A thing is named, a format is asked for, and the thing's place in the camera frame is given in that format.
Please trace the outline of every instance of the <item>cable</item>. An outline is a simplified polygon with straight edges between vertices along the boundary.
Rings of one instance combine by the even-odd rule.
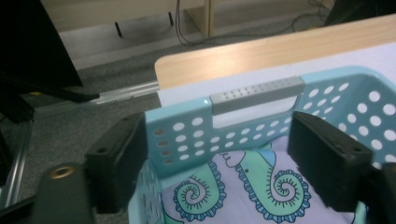
[[[283,28],[282,30],[279,30],[277,32],[273,32],[271,34],[265,34],[265,35],[219,35],[216,37],[210,37],[207,39],[204,39],[202,41],[198,41],[198,42],[193,42],[188,40],[181,32],[180,29],[180,0],[177,0],[177,9],[176,9],[176,33],[177,33],[177,38],[179,40],[179,42],[183,45],[183,46],[187,46],[187,47],[193,47],[193,46],[197,46],[197,45],[202,45],[202,44],[206,44],[206,45],[213,45],[213,46],[218,46],[221,44],[216,44],[216,43],[210,43],[210,41],[214,41],[217,39],[225,39],[225,38],[237,38],[237,37],[264,37],[264,36],[271,36],[271,35],[280,35],[285,33],[286,31],[288,31],[289,29],[292,29],[293,32],[295,31],[294,25],[295,23],[302,19],[302,18],[306,18],[306,17],[319,17],[322,21],[326,20],[326,16],[321,14],[321,10],[323,8],[325,8],[325,6],[323,5],[323,0],[321,0],[321,2],[319,2],[318,0],[307,0],[308,4],[314,7],[318,7],[318,12],[317,13],[313,13],[313,14],[301,14],[298,17],[296,17],[290,25],[286,26],[285,28]]]

